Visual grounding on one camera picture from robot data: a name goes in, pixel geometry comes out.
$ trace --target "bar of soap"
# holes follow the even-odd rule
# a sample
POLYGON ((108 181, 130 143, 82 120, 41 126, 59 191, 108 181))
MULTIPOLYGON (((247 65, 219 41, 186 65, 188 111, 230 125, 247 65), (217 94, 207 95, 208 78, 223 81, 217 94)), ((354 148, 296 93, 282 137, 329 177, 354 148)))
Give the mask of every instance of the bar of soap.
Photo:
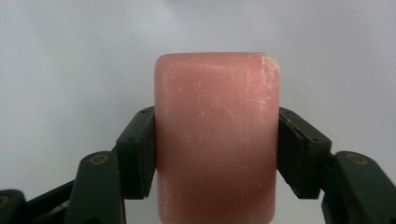
POLYGON ((262 53, 180 53, 155 65, 164 224, 269 223, 275 212, 279 66, 262 53))

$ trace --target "pink eraser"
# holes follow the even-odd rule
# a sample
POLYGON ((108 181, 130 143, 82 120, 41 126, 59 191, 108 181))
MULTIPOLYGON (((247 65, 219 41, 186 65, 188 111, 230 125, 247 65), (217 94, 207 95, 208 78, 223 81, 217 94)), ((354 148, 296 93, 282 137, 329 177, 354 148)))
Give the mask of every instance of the pink eraser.
POLYGON ((268 223, 275 212, 279 66, 263 53, 180 53, 155 65, 159 216, 268 223))

